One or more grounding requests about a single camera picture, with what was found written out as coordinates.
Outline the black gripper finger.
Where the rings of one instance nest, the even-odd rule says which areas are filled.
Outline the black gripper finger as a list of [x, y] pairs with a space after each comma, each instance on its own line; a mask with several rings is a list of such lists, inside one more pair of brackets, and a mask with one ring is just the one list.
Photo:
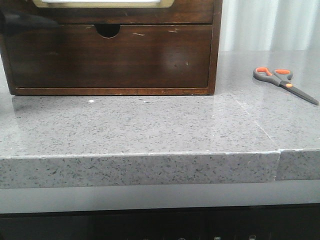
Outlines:
[[23, 13], [16, 10], [1, 10], [0, 11], [0, 28], [8, 29], [40, 29], [40, 28], [55, 28], [59, 24], [51, 19]]

